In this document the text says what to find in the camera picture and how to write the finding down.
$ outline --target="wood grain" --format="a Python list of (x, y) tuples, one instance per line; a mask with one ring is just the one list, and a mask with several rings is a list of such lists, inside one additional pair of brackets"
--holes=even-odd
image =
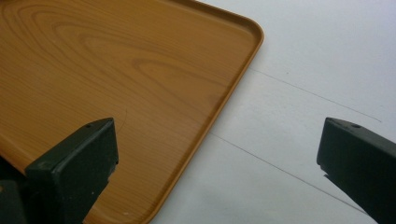
[(0, 153), (20, 171), (113, 117), (120, 165), (86, 223), (148, 222), (262, 42), (190, 1), (1, 1)]

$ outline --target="orange wooden surface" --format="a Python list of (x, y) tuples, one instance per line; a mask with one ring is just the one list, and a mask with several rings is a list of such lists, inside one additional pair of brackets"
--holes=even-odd
[(192, 1), (0, 8), (1, 156), (22, 171), (82, 124), (116, 121), (120, 164), (86, 223), (152, 219), (263, 39)]

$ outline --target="white surface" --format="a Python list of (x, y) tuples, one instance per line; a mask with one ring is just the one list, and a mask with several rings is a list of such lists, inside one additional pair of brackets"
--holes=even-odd
[(265, 40), (151, 223), (375, 223), (316, 156), (326, 117), (396, 142), (396, 2), (203, 2)]

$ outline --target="gray line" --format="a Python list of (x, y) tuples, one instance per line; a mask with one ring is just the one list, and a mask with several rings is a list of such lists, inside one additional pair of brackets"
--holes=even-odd
[(310, 186), (310, 187), (312, 187), (312, 188), (314, 188), (314, 189), (316, 189), (316, 190), (318, 190), (318, 191), (320, 191), (320, 192), (322, 192), (322, 193), (327, 194), (328, 196), (334, 198), (335, 200), (337, 200), (337, 201), (339, 201), (339, 202), (341, 202), (341, 203), (344, 203), (344, 204), (346, 204), (346, 205), (348, 205), (348, 206), (354, 208), (355, 210), (357, 210), (357, 211), (363, 213), (364, 215), (367, 215), (366, 212), (364, 212), (363, 210), (359, 209), (358, 207), (355, 207), (354, 205), (352, 205), (352, 204), (350, 204), (350, 203), (347, 203), (347, 202), (345, 202), (345, 201), (343, 201), (343, 200), (341, 200), (341, 199), (339, 199), (339, 198), (337, 198), (337, 197), (331, 195), (330, 193), (324, 191), (323, 189), (320, 189), (320, 188), (316, 187), (315, 185), (312, 185), (312, 184), (306, 182), (305, 180), (301, 179), (300, 177), (298, 177), (298, 176), (296, 176), (296, 175), (293, 175), (293, 174), (291, 174), (291, 173), (289, 173), (289, 172), (283, 170), (282, 168), (279, 168), (279, 167), (273, 165), (271, 162), (266, 161), (266, 160), (264, 160), (264, 159), (262, 159), (262, 158), (260, 158), (260, 157), (258, 157), (258, 156), (256, 156), (256, 155), (254, 155), (253, 153), (251, 153), (251, 152), (249, 152), (249, 151), (247, 151), (247, 150), (244, 150), (243, 148), (237, 146), (237, 145), (234, 144), (234, 143), (231, 143), (231, 142), (225, 140), (224, 138), (222, 138), (222, 137), (220, 137), (220, 136), (218, 136), (218, 135), (216, 135), (216, 134), (213, 134), (213, 133), (210, 133), (210, 134), (212, 134), (212, 135), (216, 136), (217, 138), (223, 140), (224, 142), (226, 142), (226, 143), (232, 145), (233, 147), (236, 147), (236, 148), (241, 149), (242, 151), (244, 151), (244, 152), (247, 153), (248, 155), (250, 155), (250, 156), (252, 156), (252, 157), (258, 159), (259, 161), (263, 161), (263, 162), (267, 163), (268, 165), (270, 165), (270, 166), (276, 168), (277, 170), (279, 170), (279, 171), (281, 171), (281, 172), (283, 172), (283, 173), (285, 173), (285, 174), (287, 174), (287, 175), (290, 175), (290, 176), (292, 176), (292, 177), (294, 177), (294, 178), (300, 180), (301, 182), (305, 183), (306, 185), (308, 185), (308, 186)]
[(274, 79), (274, 80), (276, 80), (276, 81), (279, 81), (279, 82), (282, 82), (282, 83), (287, 84), (287, 85), (289, 85), (289, 86), (292, 86), (292, 87), (294, 87), (294, 88), (296, 88), (296, 89), (298, 89), (298, 90), (300, 90), (300, 91), (305, 91), (305, 92), (307, 92), (307, 93), (309, 93), (309, 94), (312, 94), (312, 95), (314, 95), (314, 96), (317, 96), (317, 97), (320, 98), (320, 99), (326, 100), (326, 101), (331, 102), (331, 103), (336, 104), (336, 105), (339, 105), (339, 106), (341, 106), (341, 107), (343, 107), (343, 108), (352, 110), (352, 111), (354, 111), (354, 112), (356, 112), (356, 113), (358, 113), (358, 114), (361, 114), (361, 115), (363, 115), (363, 116), (365, 116), (365, 117), (368, 117), (368, 118), (370, 118), (370, 119), (375, 119), (376, 121), (382, 123), (382, 121), (381, 121), (380, 119), (376, 119), (376, 118), (373, 117), (373, 116), (370, 116), (370, 115), (368, 115), (368, 114), (364, 114), (364, 113), (360, 112), (359, 110), (356, 110), (356, 109), (351, 108), (351, 107), (346, 106), (346, 105), (341, 105), (340, 103), (337, 103), (337, 102), (335, 102), (335, 101), (333, 101), (333, 100), (331, 100), (331, 99), (328, 99), (328, 98), (326, 98), (326, 97), (323, 97), (323, 96), (321, 96), (321, 95), (318, 95), (318, 94), (316, 94), (316, 93), (314, 93), (314, 92), (312, 92), (312, 91), (305, 90), (305, 89), (303, 89), (303, 88), (301, 88), (301, 87), (298, 87), (298, 86), (296, 86), (296, 85), (293, 85), (293, 84), (291, 84), (291, 83), (289, 83), (289, 82), (287, 82), (287, 81), (284, 81), (284, 80), (282, 80), (282, 79), (280, 79), (280, 78), (272, 77), (272, 76), (270, 76), (270, 75), (268, 75), (268, 74), (265, 74), (264, 72), (255, 70), (255, 69), (253, 69), (253, 68), (249, 68), (249, 69), (252, 70), (252, 71), (255, 71), (255, 72), (257, 72), (257, 73), (263, 74), (263, 75), (265, 75), (265, 76), (267, 76), (267, 77), (270, 77), (270, 78), (272, 78), (272, 79)]

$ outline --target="pencil line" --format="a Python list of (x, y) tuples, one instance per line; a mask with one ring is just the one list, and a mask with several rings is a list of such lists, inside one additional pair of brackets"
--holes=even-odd
[(249, 151), (247, 151), (247, 150), (245, 150), (245, 149), (243, 149), (243, 148), (237, 146), (236, 144), (234, 144), (234, 143), (232, 143), (232, 142), (229, 142), (229, 141), (225, 140), (224, 138), (222, 138), (222, 137), (220, 137), (220, 136), (218, 136), (218, 135), (216, 135), (216, 134), (213, 134), (213, 133), (210, 133), (210, 134), (212, 134), (213, 136), (215, 136), (215, 137), (221, 139), (222, 141), (224, 141), (224, 142), (226, 142), (226, 143), (232, 145), (233, 147), (236, 147), (236, 148), (242, 150), (243, 152), (245, 152), (245, 153), (247, 153), (248, 155), (250, 155), (250, 156), (256, 158), (257, 160), (267, 163), (268, 165), (270, 165), (270, 166), (276, 168), (277, 170), (279, 170), (280, 172), (285, 173), (286, 175), (290, 175), (290, 176), (292, 176), (292, 177), (298, 179), (299, 181), (301, 181), (301, 182), (305, 183), (306, 185), (310, 186), (311, 188), (314, 188), (314, 189), (316, 189), (316, 190), (318, 190), (318, 191), (320, 191), (320, 192), (322, 192), (322, 193), (325, 193), (325, 194), (327, 194), (328, 196), (334, 198), (335, 200), (337, 200), (337, 201), (339, 201), (339, 202), (341, 202), (341, 203), (344, 203), (344, 204), (346, 204), (347, 206), (352, 207), (353, 209), (355, 209), (355, 210), (357, 210), (357, 211), (363, 213), (364, 215), (367, 215), (367, 213), (364, 212), (363, 210), (361, 210), (359, 207), (356, 207), (356, 206), (354, 206), (354, 205), (352, 205), (352, 204), (350, 204), (350, 203), (347, 203), (347, 202), (345, 202), (345, 201), (343, 201), (343, 200), (341, 200), (341, 199), (339, 199), (339, 198), (337, 198), (337, 197), (331, 195), (330, 193), (324, 191), (323, 189), (320, 189), (320, 188), (316, 187), (315, 185), (312, 185), (312, 184), (306, 182), (305, 180), (301, 179), (300, 177), (298, 177), (298, 176), (296, 176), (296, 175), (293, 175), (293, 174), (291, 174), (291, 173), (289, 173), (289, 172), (283, 170), (282, 168), (279, 168), (279, 167), (273, 165), (271, 162), (266, 161), (266, 160), (264, 160), (263, 158), (260, 158), (260, 157), (258, 157), (258, 156), (256, 156), (256, 155), (254, 155), (253, 153), (251, 153), (251, 152), (249, 152)]
[(326, 97), (323, 97), (323, 96), (321, 96), (321, 95), (318, 95), (318, 94), (316, 94), (316, 93), (314, 93), (314, 92), (312, 92), (312, 91), (305, 90), (305, 89), (303, 89), (303, 88), (301, 88), (301, 87), (298, 87), (298, 86), (296, 86), (296, 85), (293, 85), (293, 84), (291, 84), (291, 83), (289, 83), (289, 82), (287, 82), (287, 81), (284, 81), (284, 80), (282, 80), (282, 79), (280, 79), (280, 78), (270, 76), (270, 75), (265, 74), (264, 72), (258, 71), (258, 70), (256, 70), (256, 69), (253, 69), (253, 68), (249, 68), (249, 69), (252, 70), (252, 71), (255, 71), (255, 72), (257, 72), (257, 73), (260, 73), (260, 74), (262, 74), (262, 75), (265, 75), (265, 76), (267, 76), (267, 77), (270, 77), (270, 78), (272, 78), (272, 79), (274, 79), (274, 80), (276, 80), (276, 81), (282, 82), (282, 83), (284, 83), (284, 84), (286, 84), (286, 85), (292, 86), (292, 87), (294, 87), (294, 88), (296, 88), (296, 89), (298, 89), (298, 90), (300, 90), (300, 91), (305, 91), (305, 92), (307, 92), (307, 93), (309, 93), (309, 94), (312, 94), (312, 95), (314, 95), (314, 96), (316, 96), (316, 97), (318, 97), (318, 98), (320, 98), (320, 99), (323, 99), (323, 100), (325, 100), (325, 101), (331, 102), (331, 103), (333, 103), (333, 104), (335, 104), (335, 105), (339, 105), (339, 106), (341, 106), (341, 107), (343, 107), (343, 108), (352, 110), (352, 111), (354, 111), (354, 112), (356, 112), (356, 113), (358, 113), (358, 114), (361, 114), (361, 115), (363, 115), (363, 116), (365, 116), (365, 117), (368, 117), (368, 118), (370, 118), (370, 119), (374, 119), (374, 120), (376, 120), (376, 121), (382, 123), (382, 121), (381, 121), (380, 119), (377, 119), (377, 118), (375, 118), (375, 117), (373, 117), (373, 116), (370, 116), (370, 115), (368, 115), (368, 114), (364, 114), (364, 113), (360, 112), (360, 111), (357, 110), (357, 109), (354, 109), (354, 108), (349, 107), (349, 106), (347, 106), (347, 105), (342, 105), (342, 104), (340, 104), (340, 103), (335, 102), (334, 100), (331, 100), (331, 99), (329, 99), (329, 98), (326, 98)]

